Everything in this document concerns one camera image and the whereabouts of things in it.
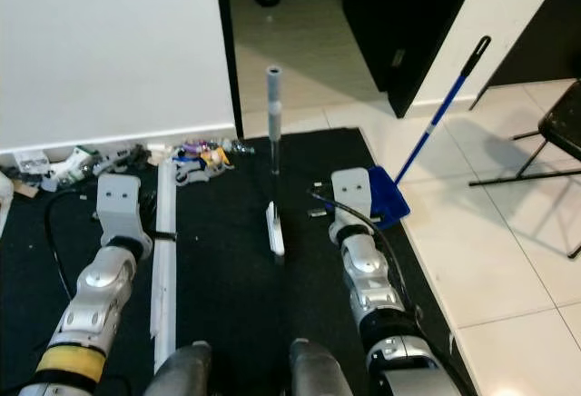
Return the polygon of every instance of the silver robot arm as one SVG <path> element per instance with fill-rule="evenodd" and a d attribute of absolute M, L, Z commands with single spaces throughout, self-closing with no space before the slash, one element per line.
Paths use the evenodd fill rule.
<path fill-rule="evenodd" d="M 365 169 L 337 171 L 331 180 L 335 201 L 370 217 L 371 190 Z M 375 247 L 373 231 L 352 214 L 336 209 L 329 232 L 342 252 L 351 309 L 369 374 L 379 391 L 384 388 L 394 396 L 460 396 L 389 282 L 388 262 Z"/>
<path fill-rule="evenodd" d="M 128 175 L 99 178 L 97 213 L 102 248 L 79 275 L 77 293 L 59 321 L 24 396 L 86 396 L 101 379 L 129 300 L 137 263 L 148 257 L 152 240 L 139 216 L 140 181 Z"/>

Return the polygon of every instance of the black rubber mat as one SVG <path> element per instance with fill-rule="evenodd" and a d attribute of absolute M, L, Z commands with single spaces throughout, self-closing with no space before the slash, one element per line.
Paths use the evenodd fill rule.
<path fill-rule="evenodd" d="M 234 170 L 209 183 L 178 188 L 177 343 L 206 340 L 212 345 L 216 391 L 274 396 L 288 383 L 291 341 L 306 337 L 333 353 L 356 396 L 366 395 L 365 355 L 351 317 L 340 253 L 329 240 L 330 219 L 306 214 L 320 206 L 306 194 L 313 181 L 329 180 L 338 169 L 373 165 L 363 137 L 348 129 L 283 137 L 284 264 L 273 260 L 264 213 L 271 188 L 269 142 L 249 144 L 256 155 L 233 155 Z M 143 190 L 155 188 L 153 168 L 139 175 Z M 87 201 L 63 198 L 54 207 L 54 236 L 71 279 L 91 258 L 101 233 L 99 224 L 90 221 L 94 187 L 89 195 Z M 44 239 L 49 197 L 16 198 L 2 239 L 3 388 L 31 376 L 67 304 Z M 448 326 L 403 228 L 398 224 L 386 234 L 412 299 L 424 312 L 422 326 L 448 352 Z M 123 394 L 113 375 L 126 376 L 133 394 L 142 394 L 152 378 L 151 263 L 151 258 L 140 263 L 98 394 Z M 453 359 L 467 378 L 456 351 Z"/>

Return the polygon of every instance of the black chair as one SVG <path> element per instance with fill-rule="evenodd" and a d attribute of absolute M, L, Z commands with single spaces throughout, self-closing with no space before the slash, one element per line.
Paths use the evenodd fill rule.
<path fill-rule="evenodd" d="M 513 183 L 517 181 L 537 180 L 540 178 L 576 175 L 581 173 L 581 169 L 575 169 L 569 171 L 525 174 L 528 166 L 533 163 L 535 158 L 548 142 L 558 146 L 572 157 L 581 161 L 581 81 L 577 80 L 574 82 L 556 102 L 553 108 L 551 108 L 543 119 L 541 119 L 538 123 L 538 131 L 515 135 L 512 140 L 524 139 L 538 134 L 545 137 L 545 140 L 537 150 L 533 152 L 515 176 L 496 178 L 493 180 L 472 181 L 468 183 L 468 185 Z M 568 254 L 567 257 L 574 259 L 580 253 L 581 246 Z"/>

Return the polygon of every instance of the yellow band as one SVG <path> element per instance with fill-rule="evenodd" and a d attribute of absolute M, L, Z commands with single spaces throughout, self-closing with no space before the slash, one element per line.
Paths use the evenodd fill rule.
<path fill-rule="evenodd" d="M 104 365 L 105 356 L 98 351 L 82 346 L 54 346 L 44 353 L 36 371 L 71 371 L 99 382 Z"/>

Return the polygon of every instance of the baseboard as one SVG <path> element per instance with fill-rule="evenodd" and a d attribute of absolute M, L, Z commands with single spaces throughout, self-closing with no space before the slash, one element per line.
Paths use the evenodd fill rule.
<path fill-rule="evenodd" d="M 119 149 L 130 144 L 169 144 L 183 143 L 186 139 L 212 139 L 219 137 L 236 138 L 234 123 L 192 126 L 142 134 L 126 134 L 93 139 L 75 140 L 56 144 L 36 144 L 16 149 L 0 149 L 0 165 L 15 165 L 13 153 L 42 150 L 51 162 L 60 162 L 68 157 L 77 145 L 103 152 Z"/>
<path fill-rule="evenodd" d="M 477 100 L 475 95 L 460 96 L 452 101 L 447 113 L 466 112 L 467 109 Z M 406 112 L 405 117 L 427 117 L 433 115 L 442 105 L 444 99 L 429 101 L 414 101 Z"/>

